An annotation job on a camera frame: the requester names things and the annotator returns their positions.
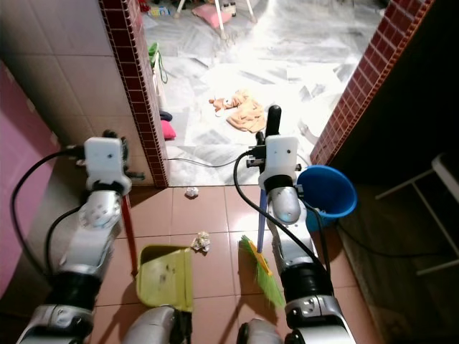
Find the green broom bristles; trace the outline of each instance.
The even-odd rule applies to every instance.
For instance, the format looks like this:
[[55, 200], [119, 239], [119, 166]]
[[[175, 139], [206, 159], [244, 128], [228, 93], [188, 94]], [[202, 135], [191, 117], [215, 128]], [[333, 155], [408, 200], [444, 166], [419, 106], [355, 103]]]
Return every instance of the green broom bristles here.
[[[245, 235], [241, 238], [241, 247], [250, 253], [255, 258], [253, 251], [249, 245], [249, 238]], [[285, 300], [280, 291], [278, 283], [276, 282], [274, 275], [268, 276], [266, 271], [262, 268], [261, 264], [257, 261], [257, 284], [260, 286], [261, 290], [265, 293], [266, 298], [271, 301], [271, 303], [276, 307], [285, 307]]]

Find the black handle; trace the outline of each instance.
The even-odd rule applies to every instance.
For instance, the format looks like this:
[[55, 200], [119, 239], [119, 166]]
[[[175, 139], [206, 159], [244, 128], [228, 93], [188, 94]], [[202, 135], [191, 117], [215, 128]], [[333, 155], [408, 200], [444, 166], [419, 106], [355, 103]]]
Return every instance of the black handle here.
[[268, 110], [268, 120], [266, 121], [265, 138], [269, 135], [279, 135], [280, 115], [282, 109], [279, 105], [271, 105]]

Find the pink object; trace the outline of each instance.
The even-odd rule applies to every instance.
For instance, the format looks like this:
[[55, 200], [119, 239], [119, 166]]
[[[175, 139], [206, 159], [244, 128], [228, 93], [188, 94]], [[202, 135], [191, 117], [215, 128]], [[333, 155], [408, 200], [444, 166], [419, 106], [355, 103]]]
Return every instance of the pink object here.
[[167, 120], [161, 121], [161, 127], [163, 128], [163, 135], [166, 140], [172, 140], [176, 137], [175, 130]]
[[[44, 124], [10, 71], [0, 62], [0, 297], [13, 277], [22, 249], [14, 235], [9, 198], [19, 179], [37, 161], [59, 150], [52, 132]], [[22, 186], [17, 212], [27, 237], [46, 190], [54, 162], [44, 164]]]
[[[199, 18], [203, 18], [203, 20], [208, 22], [211, 27], [215, 28], [219, 26], [217, 8], [215, 7], [215, 5], [204, 4], [196, 7], [195, 9], [192, 9], [191, 12]], [[222, 12], [223, 23], [228, 22], [230, 19], [230, 13]]]

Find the pink wall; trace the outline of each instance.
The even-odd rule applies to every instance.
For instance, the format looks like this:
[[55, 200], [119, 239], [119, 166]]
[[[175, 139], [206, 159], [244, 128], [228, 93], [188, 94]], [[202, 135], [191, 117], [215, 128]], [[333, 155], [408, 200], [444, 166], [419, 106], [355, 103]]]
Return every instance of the pink wall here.
[[[34, 163], [59, 150], [44, 124], [11, 73], [0, 61], [0, 297], [21, 256], [9, 215], [9, 198], [18, 180]], [[17, 206], [25, 235], [47, 187], [52, 163], [39, 168], [22, 187]]]

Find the red brick tile border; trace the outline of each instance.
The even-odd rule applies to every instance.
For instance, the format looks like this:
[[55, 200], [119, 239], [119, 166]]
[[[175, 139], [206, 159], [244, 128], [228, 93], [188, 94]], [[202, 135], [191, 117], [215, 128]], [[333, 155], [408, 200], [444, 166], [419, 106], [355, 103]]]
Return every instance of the red brick tile border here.
[[138, 0], [99, 0], [99, 5], [153, 181], [167, 187], [166, 143]]
[[311, 153], [330, 163], [364, 115], [435, 0], [392, 0]]

